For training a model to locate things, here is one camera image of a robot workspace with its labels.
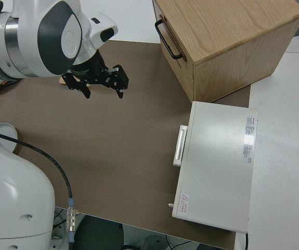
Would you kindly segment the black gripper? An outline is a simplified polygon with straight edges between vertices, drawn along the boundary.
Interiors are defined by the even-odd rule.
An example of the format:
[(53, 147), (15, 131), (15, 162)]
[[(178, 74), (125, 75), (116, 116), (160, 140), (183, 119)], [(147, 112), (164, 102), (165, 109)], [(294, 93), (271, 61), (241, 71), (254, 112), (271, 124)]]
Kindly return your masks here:
[(90, 98), (91, 92), (84, 82), (94, 84), (97, 76), (103, 71), (107, 73), (105, 85), (114, 89), (119, 98), (123, 98), (123, 93), (128, 88), (129, 78), (122, 65), (107, 69), (99, 51), (96, 51), (89, 60), (73, 65), (70, 71), (72, 74), (67, 72), (61, 76), (66, 86), (70, 90), (82, 92), (86, 98)]

